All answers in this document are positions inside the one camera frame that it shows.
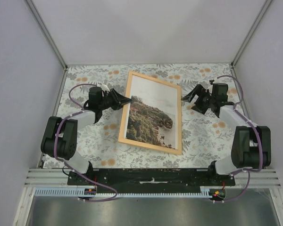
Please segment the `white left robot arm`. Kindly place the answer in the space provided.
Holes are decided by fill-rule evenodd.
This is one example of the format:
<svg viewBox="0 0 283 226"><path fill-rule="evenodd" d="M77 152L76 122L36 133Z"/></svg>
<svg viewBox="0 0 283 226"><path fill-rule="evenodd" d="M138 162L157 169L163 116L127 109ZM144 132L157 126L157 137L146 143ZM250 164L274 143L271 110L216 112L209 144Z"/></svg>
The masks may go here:
<svg viewBox="0 0 283 226"><path fill-rule="evenodd" d="M77 151L77 132L86 126L97 123L104 110L111 108L114 111L122 109L132 99L119 94L106 85L89 88L88 99L81 110L65 118L51 116L48 119L41 142L41 152L78 173L78 179L84 185L94 181L92 164Z"/></svg>

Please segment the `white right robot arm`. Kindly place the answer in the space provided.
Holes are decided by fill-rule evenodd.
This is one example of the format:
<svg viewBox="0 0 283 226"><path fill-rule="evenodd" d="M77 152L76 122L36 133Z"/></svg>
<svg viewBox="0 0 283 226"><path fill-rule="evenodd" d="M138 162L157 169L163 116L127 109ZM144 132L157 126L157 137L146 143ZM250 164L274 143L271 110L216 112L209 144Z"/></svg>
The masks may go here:
<svg viewBox="0 0 283 226"><path fill-rule="evenodd" d="M223 120L234 130L231 154L218 161L213 161L208 167L207 181L218 185L224 175L236 175L241 171L258 172L270 166L271 130L248 119L237 108L234 102L228 101L228 85L210 82L208 89L198 84L182 101L191 102L196 99L193 110L205 114L211 110L217 118Z"/></svg>

